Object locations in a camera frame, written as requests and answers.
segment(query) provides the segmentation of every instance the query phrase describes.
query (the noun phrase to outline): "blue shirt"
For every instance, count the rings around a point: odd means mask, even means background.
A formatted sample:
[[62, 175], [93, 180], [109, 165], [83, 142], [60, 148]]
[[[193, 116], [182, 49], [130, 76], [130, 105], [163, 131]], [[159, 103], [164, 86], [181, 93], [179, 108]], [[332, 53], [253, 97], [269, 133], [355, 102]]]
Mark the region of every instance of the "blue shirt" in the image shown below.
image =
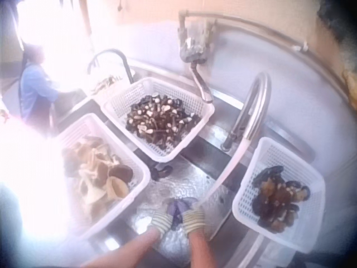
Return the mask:
[[20, 81], [21, 116], [26, 121], [31, 114], [38, 96], [54, 102], [58, 98], [58, 91], [53, 88], [49, 77], [40, 65], [27, 64]]

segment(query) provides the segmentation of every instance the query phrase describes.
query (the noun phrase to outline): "hand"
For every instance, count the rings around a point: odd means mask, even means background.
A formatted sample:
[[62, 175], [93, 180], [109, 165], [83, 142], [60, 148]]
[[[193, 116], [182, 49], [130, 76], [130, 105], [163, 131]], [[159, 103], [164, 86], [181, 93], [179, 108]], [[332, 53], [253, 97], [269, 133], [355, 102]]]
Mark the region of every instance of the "hand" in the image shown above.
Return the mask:
[[173, 220], [173, 215], [176, 211], [176, 202], [169, 201], [167, 208], [163, 211], [158, 209], [155, 211], [152, 216], [151, 223], [149, 226], [152, 226], [160, 231], [161, 238], [163, 235], [170, 230]]
[[205, 213], [203, 209], [201, 207], [192, 208], [193, 203], [196, 201], [197, 199], [194, 198], [183, 198], [176, 203], [177, 209], [182, 215], [184, 230], [187, 235], [198, 229], [203, 230], [205, 227]]

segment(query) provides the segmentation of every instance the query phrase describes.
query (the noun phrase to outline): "sink basin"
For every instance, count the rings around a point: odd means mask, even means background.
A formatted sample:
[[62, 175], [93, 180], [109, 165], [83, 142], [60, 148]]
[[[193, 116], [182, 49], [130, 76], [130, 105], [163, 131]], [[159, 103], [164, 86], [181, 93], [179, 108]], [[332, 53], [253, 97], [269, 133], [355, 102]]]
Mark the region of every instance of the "sink basin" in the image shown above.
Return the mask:
[[[197, 93], [195, 84], [175, 74], [161, 69], [152, 68], [150, 71], [133, 67], [137, 75], [154, 76], [156, 78], [174, 83], [179, 87]], [[235, 122], [243, 104], [217, 90], [214, 93], [215, 114], [199, 135], [182, 150], [180, 154], [169, 163], [159, 164], [151, 160], [140, 149], [127, 139], [120, 130], [112, 124], [101, 112], [100, 107], [92, 99], [86, 99], [60, 119], [59, 130], [87, 113], [95, 113], [135, 154], [137, 154], [149, 168], [171, 165], [173, 173], [159, 181], [151, 181], [143, 194], [132, 203], [127, 210], [115, 219], [104, 232], [91, 238], [91, 243], [100, 253], [109, 251], [105, 243], [109, 238], [114, 239], [118, 245], [123, 245], [146, 230], [151, 221], [152, 212], [159, 208], [166, 198], [197, 197], [201, 198], [219, 177], [231, 156], [238, 147], [233, 143], [229, 152], [223, 152], [220, 145], [227, 137], [228, 131]], [[269, 136], [269, 131], [262, 128], [260, 136]], [[204, 205], [207, 222], [207, 235], [218, 267], [237, 267], [244, 263], [254, 265], [266, 247], [268, 239], [261, 237], [245, 225], [238, 222], [231, 213], [231, 205], [237, 193], [240, 182], [247, 170], [252, 153], [257, 142], [252, 142], [240, 163], [235, 167], [223, 185]], [[289, 137], [285, 144], [297, 154], [306, 154], [306, 150], [299, 150]], [[185, 267], [189, 264], [190, 254], [187, 238], [182, 228], [170, 231], [155, 250], [146, 254], [138, 267]]]

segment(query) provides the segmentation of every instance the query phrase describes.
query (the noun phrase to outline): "person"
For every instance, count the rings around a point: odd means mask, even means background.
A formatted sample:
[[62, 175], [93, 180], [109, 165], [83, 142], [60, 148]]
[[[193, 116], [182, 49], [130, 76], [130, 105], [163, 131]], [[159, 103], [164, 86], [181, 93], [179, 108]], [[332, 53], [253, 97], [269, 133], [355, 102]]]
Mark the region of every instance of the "person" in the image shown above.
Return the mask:
[[41, 66], [44, 60], [42, 46], [24, 44], [18, 97], [22, 120], [46, 136], [50, 129], [51, 105], [59, 98], [71, 98], [76, 91], [59, 92]]
[[165, 212], [157, 211], [146, 232], [123, 247], [84, 264], [83, 268], [133, 268], [136, 267], [151, 246], [171, 228], [173, 216], [182, 215], [184, 231], [191, 246], [192, 268], [215, 268], [216, 263], [205, 239], [205, 215], [202, 208], [192, 209], [184, 200], [171, 203]]

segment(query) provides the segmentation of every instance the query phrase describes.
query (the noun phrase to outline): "faucet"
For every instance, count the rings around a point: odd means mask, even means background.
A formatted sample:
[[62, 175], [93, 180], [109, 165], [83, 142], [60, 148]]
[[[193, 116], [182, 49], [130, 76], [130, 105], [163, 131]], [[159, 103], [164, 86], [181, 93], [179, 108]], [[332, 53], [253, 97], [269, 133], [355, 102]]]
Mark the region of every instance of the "faucet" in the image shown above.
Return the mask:
[[213, 102], [211, 90], [197, 71], [197, 64], [204, 64], [208, 59], [210, 41], [214, 23], [205, 21], [193, 23], [189, 29], [185, 27], [185, 20], [181, 19], [179, 12], [180, 28], [178, 38], [180, 40], [180, 58], [185, 63], [190, 63], [190, 73], [200, 90], [201, 98], [206, 103]]
[[243, 124], [247, 121], [247, 115], [254, 103], [252, 115], [243, 132], [244, 138], [247, 140], [253, 139], [267, 113], [271, 91], [270, 76], [267, 73], [258, 74], [248, 92], [247, 100], [245, 101], [237, 120], [231, 128], [227, 138], [221, 144], [221, 149], [223, 151], [227, 152], [231, 149], [233, 142], [237, 139], [237, 132], [241, 131], [244, 127]]
[[134, 83], [134, 79], [133, 79], [133, 76], [132, 76], [132, 73], [130, 71], [130, 67], [128, 65], [128, 61], [127, 61], [127, 57], [124, 55], [124, 53], [122, 53], [120, 50], [118, 49], [106, 49], [106, 50], [103, 50], [97, 54], [94, 55], [94, 57], [92, 58], [92, 60], [89, 62], [88, 64], [88, 67], [87, 67], [87, 73], [90, 74], [91, 72], [91, 67], [92, 65], [95, 64], [96, 60], [97, 60], [97, 57], [101, 54], [104, 54], [104, 53], [114, 53], [114, 54], [117, 54], [119, 57], [122, 58], [123, 60], [123, 65], [124, 65], [124, 68], [125, 68], [125, 72], [127, 73], [127, 76], [128, 76], [128, 79], [129, 79], [129, 82], [131, 84]]
[[207, 86], [206, 82], [203, 80], [199, 72], [197, 71], [197, 61], [191, 62], [190, 71], [194, 77], [194, 81], [201, 92], [201, 98], [205, 103], [212, 103], [213, 96], [212, 92]]

